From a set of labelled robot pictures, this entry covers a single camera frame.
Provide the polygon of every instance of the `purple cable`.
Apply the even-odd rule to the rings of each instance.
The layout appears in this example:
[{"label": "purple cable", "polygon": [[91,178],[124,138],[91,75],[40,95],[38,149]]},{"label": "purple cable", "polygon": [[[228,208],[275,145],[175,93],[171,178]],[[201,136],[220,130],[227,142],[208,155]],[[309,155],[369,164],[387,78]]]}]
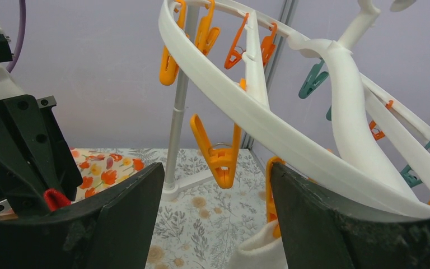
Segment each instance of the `purple cable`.
[{"label": "purple cable", "polygon": [[19,16],[19,32],[17,34],[16,48],[14,49],[15,58],[6,67],[6,69],[9,73],[16,66],[17,60],[19,60],[19,56],[21,55],[22,45],[24,44],[25,21],[26,21],[25,0],[19,0],[19,13],[20,13],[20,16]]},{"label": "purple cable", "polygon": [[19,0],[19,13],[20,13],[19,33],[17,34],[17,43],[16,43],[16,48],[14,49],[15,58],[6,67],[9,73],[11,73],[14,67],[16,66],[17,60],[19,60],[19,56],[21,55],[22,45],[24,44],[25,21],[26,21],[25,0]]}]

